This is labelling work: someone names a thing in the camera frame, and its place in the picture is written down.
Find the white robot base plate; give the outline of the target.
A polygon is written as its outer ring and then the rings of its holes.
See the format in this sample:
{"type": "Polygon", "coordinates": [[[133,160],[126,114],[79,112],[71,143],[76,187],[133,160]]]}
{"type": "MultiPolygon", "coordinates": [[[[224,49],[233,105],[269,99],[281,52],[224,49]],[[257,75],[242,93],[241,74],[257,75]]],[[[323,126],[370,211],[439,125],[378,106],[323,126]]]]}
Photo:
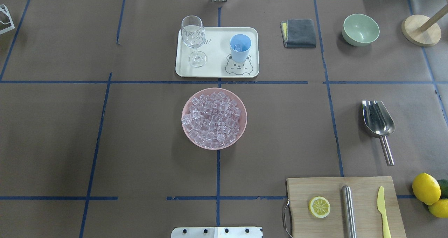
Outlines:
{"type": "Polygon", "coordinates": [[[171,238],[262,238],[263,229],[255,226],[178,227],[171,238]]]}

